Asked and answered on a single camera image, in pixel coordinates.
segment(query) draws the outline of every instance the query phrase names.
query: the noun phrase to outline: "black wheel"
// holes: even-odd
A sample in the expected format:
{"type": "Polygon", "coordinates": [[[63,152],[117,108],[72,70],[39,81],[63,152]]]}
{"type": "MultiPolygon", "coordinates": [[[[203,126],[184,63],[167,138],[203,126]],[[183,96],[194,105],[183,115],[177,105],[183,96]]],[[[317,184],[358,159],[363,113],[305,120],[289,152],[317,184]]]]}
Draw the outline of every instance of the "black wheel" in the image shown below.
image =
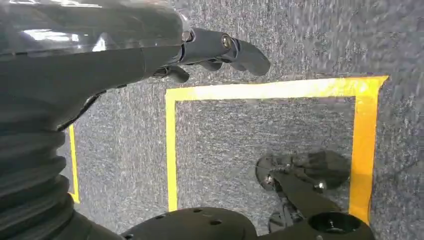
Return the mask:
{"type": "Polygon", "coordinates": [[[316,180],[324,181],[327,189],[337,189],[351,174],[350,161],[329,150],[306,153],[307,162],[302,164],[304,173],[316,180]]]}
{"type": "Polygon", "coordinates": [[[287,165],[304,169],[306,176],[316,182],[324,182],[326,189],[340,187],[349,179],[351,173],[350,161],[347,158],[334,151],[322,150],[287,155],[267,154],[256,163],[256,179],[265,190],[273,191],[275,184],[270,172],[282,170],[287,165]]]}

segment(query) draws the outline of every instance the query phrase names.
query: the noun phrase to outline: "screw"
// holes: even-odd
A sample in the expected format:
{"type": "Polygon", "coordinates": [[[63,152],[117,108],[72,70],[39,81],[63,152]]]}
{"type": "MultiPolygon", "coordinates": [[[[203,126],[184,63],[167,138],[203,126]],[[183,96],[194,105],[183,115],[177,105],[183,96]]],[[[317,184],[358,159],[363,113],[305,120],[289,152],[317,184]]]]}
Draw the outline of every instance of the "screw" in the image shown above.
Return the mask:
{"type": "Polygon", "coordinates": [[[231,48],[231,37],[228,36],[227,34],[222,35],[222,45],[226,49],[230,49],[231,48]]]}

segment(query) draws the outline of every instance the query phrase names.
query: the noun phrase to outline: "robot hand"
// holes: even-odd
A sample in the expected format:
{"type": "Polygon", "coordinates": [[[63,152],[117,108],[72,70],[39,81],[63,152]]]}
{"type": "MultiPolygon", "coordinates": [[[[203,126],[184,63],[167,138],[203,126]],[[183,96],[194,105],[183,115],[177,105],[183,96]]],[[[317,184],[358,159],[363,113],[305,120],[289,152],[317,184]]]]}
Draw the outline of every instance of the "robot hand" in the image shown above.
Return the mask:
{"type": "Polygon", "coordinates": [[[219,70],[223,63],[238,71],[248,70],[255,76],[265,75],[270,61],[253,44],[229,36],[227,33],[202,28],[192,28],[187,41],[170,66],[160,68],[153,77],[170,76],[179,83],[189,79],[189,74],[176,65],[201,65],[209,71],[219,70]]]}

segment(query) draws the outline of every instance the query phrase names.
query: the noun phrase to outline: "bolt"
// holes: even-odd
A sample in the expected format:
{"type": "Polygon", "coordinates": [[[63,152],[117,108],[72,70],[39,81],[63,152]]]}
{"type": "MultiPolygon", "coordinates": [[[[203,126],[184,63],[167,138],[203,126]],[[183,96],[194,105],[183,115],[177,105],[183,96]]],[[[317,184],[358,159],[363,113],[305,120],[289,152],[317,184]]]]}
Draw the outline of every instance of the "bolt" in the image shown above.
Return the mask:
{"type": "Polygon", "coordinates": [[[230,49],[231,48],[231,37],[228,36],[227,34],[222,35],[222,45],[226,49],[230,49]]]}
{"type": "Polygon", "coordinates": [[[319,181],[317,185],[314,186],[315,189],[326,190],[327,184],[325,181],[319,181]]]}

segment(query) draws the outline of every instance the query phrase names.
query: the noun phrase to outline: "yellow tape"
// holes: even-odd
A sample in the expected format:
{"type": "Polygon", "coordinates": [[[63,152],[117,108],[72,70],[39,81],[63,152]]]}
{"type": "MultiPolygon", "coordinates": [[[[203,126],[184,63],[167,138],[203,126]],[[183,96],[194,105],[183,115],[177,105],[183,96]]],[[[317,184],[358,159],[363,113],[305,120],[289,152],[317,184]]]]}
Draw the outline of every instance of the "yellow tape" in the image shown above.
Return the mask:
{"type": "Polygon", "coordinates": [[[70,141],[70,157],[72,159],[72,179],[73,179],[73,193],[69,193],[73,201],[77,204],[80,203],[80,192],[78,187],[78,171],[77,171],[77,151],[75,147],[75,133],[74,125],[69,126],[69,141],[70,141]]]}
{"type": "Polygon", "coordinates": [[[325,78],[264,84],[231,84],[166,91],[168,208],[177,210],[176,101],[356,97],[349,213],[369,223],[378,94],[389,76],[325,78]]]}

